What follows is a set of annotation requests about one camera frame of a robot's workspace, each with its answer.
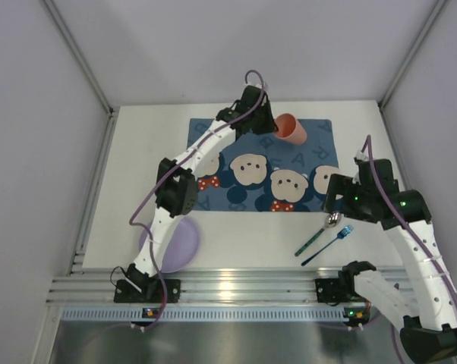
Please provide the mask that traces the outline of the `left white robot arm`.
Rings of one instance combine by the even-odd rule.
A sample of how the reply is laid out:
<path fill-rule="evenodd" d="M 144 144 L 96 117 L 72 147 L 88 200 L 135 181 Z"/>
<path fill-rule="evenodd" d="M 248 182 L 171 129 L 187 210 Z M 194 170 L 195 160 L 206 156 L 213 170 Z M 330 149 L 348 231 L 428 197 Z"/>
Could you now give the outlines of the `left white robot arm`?
<path fill-rule="evenodd" d="M 265 83 L 248 84 L 241 98 L 220 110 L 198 140 L 174 159 L 164 158 L 159 163 L 155 187 L 129 220 L 130 226 L 147 233 L 146 245 L 125 274 L 135 290 L 146 293 L 153 280 L 161 278 L 156 257 L 164 256 L 181 216 L 196 205 L 197 179 L 207 162 L 246 133 L 261 135 L 276 129 Z"/>

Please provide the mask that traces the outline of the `orange plastic cup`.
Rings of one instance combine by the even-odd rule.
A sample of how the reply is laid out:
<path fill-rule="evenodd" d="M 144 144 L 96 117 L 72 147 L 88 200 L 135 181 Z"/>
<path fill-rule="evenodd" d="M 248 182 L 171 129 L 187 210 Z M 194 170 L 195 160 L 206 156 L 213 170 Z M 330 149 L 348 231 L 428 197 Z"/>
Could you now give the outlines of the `orange plastic cup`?
<path fill-rule="evenodd" d="M 285 113 L 275 118 L 277 131 L 274 135 L 287 143 L 303 145 L 307 140 L 307 132 L 301 122 L 292 114 Z"/>

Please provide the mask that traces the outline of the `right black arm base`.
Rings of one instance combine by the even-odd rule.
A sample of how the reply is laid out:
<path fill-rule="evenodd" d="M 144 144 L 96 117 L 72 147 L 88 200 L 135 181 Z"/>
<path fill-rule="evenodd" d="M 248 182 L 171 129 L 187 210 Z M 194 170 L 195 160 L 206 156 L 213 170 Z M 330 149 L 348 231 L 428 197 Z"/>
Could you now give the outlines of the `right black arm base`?
<path fill-rule="evenodd" d="M 363 303 L 365 298 L 351 293 L 338 278 L 317 278 L 314 280 L 318 303 L 337 306 L 340 303 Z"/>

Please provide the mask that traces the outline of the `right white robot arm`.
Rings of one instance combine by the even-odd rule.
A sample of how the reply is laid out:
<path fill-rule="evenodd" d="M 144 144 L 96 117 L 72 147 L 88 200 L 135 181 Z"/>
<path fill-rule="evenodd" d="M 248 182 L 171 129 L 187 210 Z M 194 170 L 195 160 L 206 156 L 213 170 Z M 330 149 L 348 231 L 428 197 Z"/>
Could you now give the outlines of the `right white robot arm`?
<path fill-rule="evenodd" d="M 416 301 L 409 302 L 367 261 L 350 262 L 339 271 L 344 295 L 375 306 L 397 330 L 413 362 L 457 356 L 457 292 L 423 196 L 416 190 L 399 189 L 388 159 L 355 163 L 355 177 L 333 174 L 329 178 L 323 210 L 380 225 L 402 260 Z"/>

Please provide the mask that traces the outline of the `blue bear print placemat cloth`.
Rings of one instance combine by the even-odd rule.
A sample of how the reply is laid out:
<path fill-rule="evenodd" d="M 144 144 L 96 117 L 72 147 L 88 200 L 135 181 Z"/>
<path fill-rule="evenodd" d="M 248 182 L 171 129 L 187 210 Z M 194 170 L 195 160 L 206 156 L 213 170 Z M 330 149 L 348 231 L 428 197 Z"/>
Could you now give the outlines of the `blue bear print placemat cloth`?
<path fill-rule="evenodd" d="M 298 146 L 248 133 L 207 162 L 198 180 L 198 211 L 319 212 L 339 172 L 331 121 L 303 119 Z"/>

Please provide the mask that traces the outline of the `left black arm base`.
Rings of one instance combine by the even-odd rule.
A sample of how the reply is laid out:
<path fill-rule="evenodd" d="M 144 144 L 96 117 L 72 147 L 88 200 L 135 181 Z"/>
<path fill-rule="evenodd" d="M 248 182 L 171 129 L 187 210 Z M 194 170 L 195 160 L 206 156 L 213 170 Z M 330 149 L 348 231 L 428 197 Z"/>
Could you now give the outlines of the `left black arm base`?
<path fill-rule="evenodd" d="M 181 295 L 181 281 L 158 275 L 150 277 L 139 272 L 132 263 L 126 270 L 121 268 L 123 278 L 115 283 L 115 303 L 177 303 Z"/>

